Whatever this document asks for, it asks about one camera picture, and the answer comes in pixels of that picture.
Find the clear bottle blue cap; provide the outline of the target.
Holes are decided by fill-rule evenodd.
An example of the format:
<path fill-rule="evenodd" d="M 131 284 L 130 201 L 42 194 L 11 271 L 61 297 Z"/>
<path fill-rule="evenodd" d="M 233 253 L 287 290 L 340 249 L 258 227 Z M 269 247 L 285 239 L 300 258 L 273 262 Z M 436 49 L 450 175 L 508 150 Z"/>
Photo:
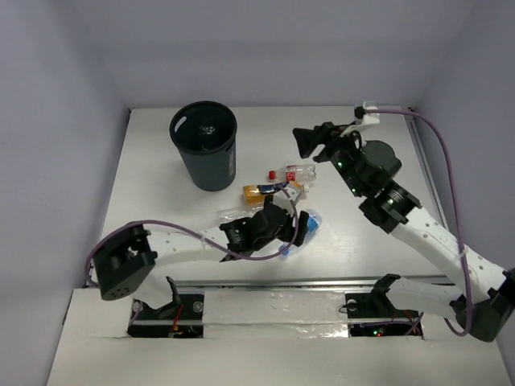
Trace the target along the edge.
<path fill-rule="evenodd" d="M 307 213 L 309 215 L 309 218 L 307 221 L 307 233 L 303 239 L 303 243 L 300 246 L 295 246 L 293 244 L 289 248 L 286 248 L 287 242 L 284 242 L 278 249 L 278 251 L 281 253 L 278 258 L 281 261 L 284 261 L 289 256 L 294 255 L 299 251 L 302 251 L 305 247 L 309 245 L 311 240 L 319 231 L 323 223 L 321 215 L 313 209 L 307 209 Z"/>

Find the clear bottle red cap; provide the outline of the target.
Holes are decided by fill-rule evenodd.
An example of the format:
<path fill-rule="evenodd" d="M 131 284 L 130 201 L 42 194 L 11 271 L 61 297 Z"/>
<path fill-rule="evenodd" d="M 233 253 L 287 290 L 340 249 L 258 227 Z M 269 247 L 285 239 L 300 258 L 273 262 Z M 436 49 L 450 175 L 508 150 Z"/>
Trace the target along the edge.
<path fill-rule="evenodd" d="M 268 172 L 270 181 L 310 183 L 316 180 L 314 164 L 289 165 Z"/>

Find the orange juice bottle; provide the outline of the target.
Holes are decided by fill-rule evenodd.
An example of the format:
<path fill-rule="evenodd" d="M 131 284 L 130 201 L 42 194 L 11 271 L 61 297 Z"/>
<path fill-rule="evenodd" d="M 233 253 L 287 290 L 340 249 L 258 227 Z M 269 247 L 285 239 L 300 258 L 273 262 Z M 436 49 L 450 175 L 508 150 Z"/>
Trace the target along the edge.
<path fill-rule="evenodd" d="M 280 188 L 285 188 L 288 185 L 300 188 L 303 192 L 309 192 L 312 184 L 300 184 L 295 181 L 281 182 L 281 183 L 270 183 L 261 185 L 247 185 L 243 187 L 243 198 L 244 203 L 248 205 L 258 205 L 264 203 L 265 197 L 273 195 L 280 191 Z"/>

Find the clear crushed bottle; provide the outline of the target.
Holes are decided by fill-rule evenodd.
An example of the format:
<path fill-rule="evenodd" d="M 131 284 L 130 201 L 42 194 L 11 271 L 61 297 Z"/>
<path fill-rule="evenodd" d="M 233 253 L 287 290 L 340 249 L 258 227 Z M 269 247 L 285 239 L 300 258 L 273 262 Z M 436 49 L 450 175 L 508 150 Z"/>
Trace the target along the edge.
<path fill-rule="evenodd" d="M 218 219 L 222 224 L 226 222 L 231 222 L 234 220 L 239 220 L 245 217 L 252 217 L 254 216 L 258 211 L 263 209 L 262 204 L 258 205 L 245 205 L 240 207 L 233 207 L 230 209 L 224 209 L 221 211 L 218 211 Z"/>

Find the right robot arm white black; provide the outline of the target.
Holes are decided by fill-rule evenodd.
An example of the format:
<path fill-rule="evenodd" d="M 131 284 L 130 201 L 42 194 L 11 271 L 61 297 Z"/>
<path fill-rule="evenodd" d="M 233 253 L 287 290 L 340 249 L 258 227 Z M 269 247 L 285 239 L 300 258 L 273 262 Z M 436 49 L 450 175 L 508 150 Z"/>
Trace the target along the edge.
<path fill-rule="evenodd" d="M 366 305 L 386 318 L 397 310 L 416 310 L 457 322 L 467 335 L 492 342 L 514 311 L 514 271 L 507 270 L 459 243 L 394 181 L 402 163 L 385 142 L 363 141 L 361 135 L 325 122 L 313 129 L 295 128 L 301 158 L 330 162 L 349 190 L 364 198 L 365 218 L 407 244 L 443 273 L 450 285 L 413 281 L 389 273 L 376 282 Z"/>

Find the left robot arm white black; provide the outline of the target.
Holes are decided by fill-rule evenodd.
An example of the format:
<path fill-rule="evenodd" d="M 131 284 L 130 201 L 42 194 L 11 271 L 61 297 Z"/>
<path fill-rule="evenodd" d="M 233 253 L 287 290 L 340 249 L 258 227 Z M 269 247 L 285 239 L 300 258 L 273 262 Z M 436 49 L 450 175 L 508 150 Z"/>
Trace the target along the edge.
<path fill-rule="evenodd" d="M 273 203 L 251 217 L 204 231 L 166 221 L 139 220 L 105 236 L 89 255 L 101 299 L 131 297 L 152 309 L 157 318 L 172 316 L 179 296 L 169 266 L 198 261 L 260 261 L 258 251 L 275 240 L 283 248 L 300 246 L 309 215 Z"/>

